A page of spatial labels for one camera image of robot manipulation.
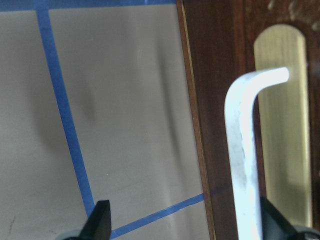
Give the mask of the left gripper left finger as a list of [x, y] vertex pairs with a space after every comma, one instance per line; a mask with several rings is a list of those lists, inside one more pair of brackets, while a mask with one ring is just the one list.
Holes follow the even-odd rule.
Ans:
[[111, 236], [111, 207], [109, 200], [96, 203], [91, 215], [82, 228], [81, 240], [109, 240]]

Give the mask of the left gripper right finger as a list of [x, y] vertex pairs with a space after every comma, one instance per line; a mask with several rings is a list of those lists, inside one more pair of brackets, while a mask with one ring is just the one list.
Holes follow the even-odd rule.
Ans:
[[264, 240], [294, 240], [298, 233], [289, 221], [266, 198], [260, 198]]

